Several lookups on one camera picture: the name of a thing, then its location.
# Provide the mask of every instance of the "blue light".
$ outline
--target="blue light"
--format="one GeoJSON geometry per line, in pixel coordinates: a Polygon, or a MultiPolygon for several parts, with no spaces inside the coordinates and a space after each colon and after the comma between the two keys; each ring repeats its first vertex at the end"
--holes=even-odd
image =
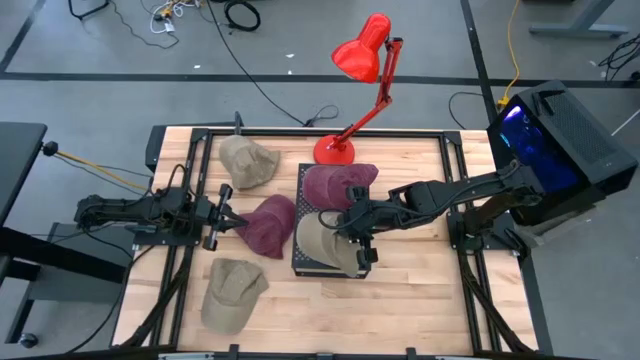
{"type": "Polygon", "coordinates": [[[516,106],[513,109],[511,109],[511,111],[509,111],[505,119],[511,119],[512,117],[520,114],[521,112],[522,112],[522,109],[520,108],[520,106],[516,106]]]}
{"type": "Polygon", "coordinates": [[[503,133],[500,133],[500,137],[502,138],[502,140],[504,141],[505,144],[507,144],[508,147],[511,147],[511,144],[509,144],[509,139],[507,139],[506,136],[504,136],[503,133]]]}
{"type": "Polygon", "coordinates": [[[557,145],[519,106],[507,113],[500,130],[502,140],[522,164],[531,166],[547,193],[578,183],[578,176],[557,145]]]}

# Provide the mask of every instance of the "concrete floor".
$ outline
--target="concrete floor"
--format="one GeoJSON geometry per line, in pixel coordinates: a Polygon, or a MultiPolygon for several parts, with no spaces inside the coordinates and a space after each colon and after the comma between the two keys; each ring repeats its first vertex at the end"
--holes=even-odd
{"type": "MultiPolygon", "coordinates": [[[[29,16],[36,0],[2,0],[0,48],[7,49],[29,16]]],[[[101,0],[77,0],[77,11],[101,0]]],[[[138,1],[115,0],[134,31],[149,42],[170,44],[166,35],[149,32],[149,15],[138,1]]],[[[532,22],[569,21],[586,0],[573,5],[523,2],[513,22],[513,41],[522,78],[532,80],[601,80],[599,62],[620,40],[575,40],[533,37],[532,22]]],[[[145,1],[147,7],[151,0],[145,1]]],[[[269,0],[253,4],[262,15],[255,33],[225,29],[227,40],[246,69],[264,75],[340,75],[329,55],[340,42],[357,34],[375,11],[393,21],[393,35],[405,46],[399,75],[476,78],[460,4],[444,0],[269,0]]],[[[506,24],[515,0],[472,0],[478,35],[490,78],[510,79],[514,70],[506,45],[506,24]]],[[[220,5],[216,15],[225,22],[220,5]]],[[[601,22],[640,31],[640,5],[618,0],[601,22]]],[[[66,2],[47,0],[7,68],[28,74],[241,74],[212,24],[193,9],[176,20],[180,43],[170,50],[145,46],[130,36],[113,7],[88,18],[84,26],[67,12],[66,2]]],[[[209,19],[207,11],[204,16],[209,19]]],[[[619,79],[640,69],[635,61],[619,79]]],[[[229,121],[241,112],[247,125],[295,126],[269,104],[249,82],[202,81],[26,81],[0,80],[3,120],[44,122],[46,140],[61,149],[98,163],[145,171],[144,148],[152,125],[229,121]]],[[[369,110],[376,86],[357,83],[282,82],[261,85],[264,91],[296,116],[307,119],[324,105],[335,104],[340,116],[327,126],[342,127],[369,110]]],[[[476,86],[393,85],[394,103],[372,126],[455,129],[447,100],[456,91],[479,92],[476,86]]],[[[504,88],[492,88],[496,99],[504,88]]],[[[575,95],[603,125],[613,131],[640,107],[640,89],[574,88],[575,95]]],[[[483,129],[488,120],[478,97],[457,97],[453,111],[470,129],[483,129]]],[[[617,137],[640,155],[640,122],[631,122],[617,137]]],[[[630,190],[603,203],[591,222],[566,238],[534,249],[540,292],[554,352],[589,358],[636,358],[635,336],[640,312],[639,225],[634,214],[640,192],[638,180],[630,190]]],[[[70,223],[75,204],[89,194],[132,195],[64,163],[38,158],[7,225],[28,233],[47,233],[54,221],[70,223]]],[[[25,284],[7,281],[0,291],[0,336],[13,315],[25,284]]],[[[0,344],[5,356],[59,353],[75,346],[106,316],[109,304],[37,302],[26,330],[41,344],[31,350],[0,344]]],[[[84,350],[105,348],[113,332],[110,321],[84,350]]]]}

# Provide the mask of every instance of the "lamp arm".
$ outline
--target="lamp arm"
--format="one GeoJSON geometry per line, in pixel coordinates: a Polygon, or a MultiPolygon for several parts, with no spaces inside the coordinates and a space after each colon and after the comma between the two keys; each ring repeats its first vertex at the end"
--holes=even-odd
{"type": "Polygon", "coordinates": [[[391,90],[391,83],[393,82],[393,74],[396,71],[396,65],[398,63],[398,56],[400,55],[400,49],[402,48],[402,38],[392,38],[385,41],[385,48],[387,49],[387,58],[384,62],[384,68],[382,77],[380,78],[380,90],[378,91],[378,98],[376,105],[371,111],[369,111],[362,119],[360,119],[354,125],[348,126],[343,130],[342,134],[338,135],[330,147],[340,149],[341,144],[351,137],[356,131],[360,130],[371,119],[373,119],[378,113],[392,102],[389,91],[391,90]]]}

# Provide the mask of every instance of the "butcher block table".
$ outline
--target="butcher block table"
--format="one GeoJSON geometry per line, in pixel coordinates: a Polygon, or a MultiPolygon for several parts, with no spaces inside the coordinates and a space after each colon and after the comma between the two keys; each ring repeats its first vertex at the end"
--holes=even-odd
{"type": "MultiPolygon", "coordinates": [[[[191,130],[167,128],[154,189],[166,187],[173,167],[184,164],[191,130]]],[[[276,130],[283,135],[248,136],[269,150],[280,151],[280,163],[268,183],[234,191],[229,204],[235,213],[251,212],[273,194],[287,196],[295,203],[298,164],[314,162],[312,149],[319,130],[314,129],[310,136],[287,135],[292,130],[287,128],[276,130]]],[[[371,186],[372,199],[385,200],[390,189],[415,181],[445,180],[438,140],[396,137],[396,131],[352,138],[355,162],[374,164],[380,170],[371,186]]],[[[231,184],[219,158],[224,137],[214,137],[210,155],[205,193],[212,202],[218,201],[222,183],[231,184]]],[[[484,131],[460,131],[460,137],[470,176],[495,171],[484,131]]],[[[196,170],[202,158],[200,145],[196,170]]],[[[451,167],[457,169],[450,145],[451,167]]],[[[178,172],[174,184],[179,184],[180,177],[178,172]]],[[[455,170],[453,177],[458,178],[455,170]]],[[[196,176],[192,179],[195,186],[196,176]]],[[[291,268],[292,239],[284,245],[282,260],[253,253],[233,230],[220,234],[218,240],[215,252],[196,247],[178,342],[180,351],[227,351],[229,345],[239,344],[242,352],[404,354],[406,348],[414,347],[418,354],[472,354],[457,255],[449,244],[444,215],[411,230],[377,234],[373,246],[380,260],[364,280],[296,277],[291,268]],[[246,327],[233,336],[218,335],[200,320],[211,263],[218,257],[258,264],[269,282],[246,327]]],[[[182,251],[178,250],[176,269],[182,251]]],[[[166,246],[156,246],[135,264],[119,312],[114,344],[131,336],[156,302],[166,254],[166,246]]],[[[537,348],[518,259],[506,250],[484,254],[494,304],[522,341],[537,348]]],[[[469,260],[475,268],[473,258],[469,260]]],[[[161,344],[168,342],[174,304],[175,296],[165,312],[161,344]]],[[[476,309],[483,348],[489,349],[485,316],[477,301],[476,309]]],[[[508,350],[504,342],[503,349],[508,350]]]]}

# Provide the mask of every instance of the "yellow cable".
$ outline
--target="yellow cable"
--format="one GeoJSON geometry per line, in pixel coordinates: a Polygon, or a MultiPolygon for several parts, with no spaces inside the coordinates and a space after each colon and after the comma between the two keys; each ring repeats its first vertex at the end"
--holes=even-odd
{"type": "Polygon", "coordinates": [[[518,10],[518,5],[520,5],[520,0],[516,0],[516,5],[513,7],[513,11],[511,12],[511,17],[509,18],[509,25],[507,26],[507,43],[509,44],[509,52],[511,53],[511,61],[513,62],[513,66],[516,68],[516,76],[511,80],[507,88],[504,90],[504,95],[502,99],[498,101],[499,107],[507,106],[509,102],[509,91],[511,91],[511,87],[515,82],[520,78],[520,68],[518,67],[518,62],[516,61],[516,55],[513,52],[513,46],[511,45],[511,23],[513,22],[513,17],[518,10]]]}
{"type": "Polygon", "coordinates": [[[121,178],[120,176],[118,176],[118,175],[116,175],[116,174],[112,173],[111,171],[109,171],[109,170],[107,170],[107,169],[105,169],[105,168],[103,168],[103,167],[100,167],[100,166],[98,166],[98,165],[96,165],[96,164],[92,163],[92,162],[91,162],[91,161],[89,161],[89,160],[85,160],[85,159],[79,158],[79,157],[77,157],[77,156],[75,156],[75,155],[71,155],[71,154],[68,154],[68,153],[66,153],[66,152],[64,152],[64,151],[59,151],[59,150],[58,150],[58,152],[57,152],[56,154],[58,154],[58,155],[60,155],[60,156],[62,156],[62,157],[64,157],[64,158],[67,158],[67,159],[69,159],[69,160],[72,160],[72,161],[79,162],[79,163],[81,163],[81,164],[84,164],[84,165],[90,166],[90,167],[92,167],[92,168],[94,168],[94,169],[96,169],[96,170],[98,170],[98,171],[100,171],[100,172],[102,172],[102,173],[104,173],[104,174],[106,174],[106,175],[111,176],[112,178],[114,178],[114,179],[116,179],[116,180],[120,181],[121,183],[123,183],[123,184],[125,184],[125,185],[129,185],[129,186],[131,186],[131,187],[134,187],[134,188],[136,188],[136,189],[140,189],[140,190],[145,190],[145,191],[147,190],[147,187],[146,187],[146,186],[142,186],[142,185],[138,185],[138,184],[134,184],[134,183],[132,183],[132,182],[129,182],[129,181],[127,181],[127,180],[125,180],[125,179],[121,178]]]}

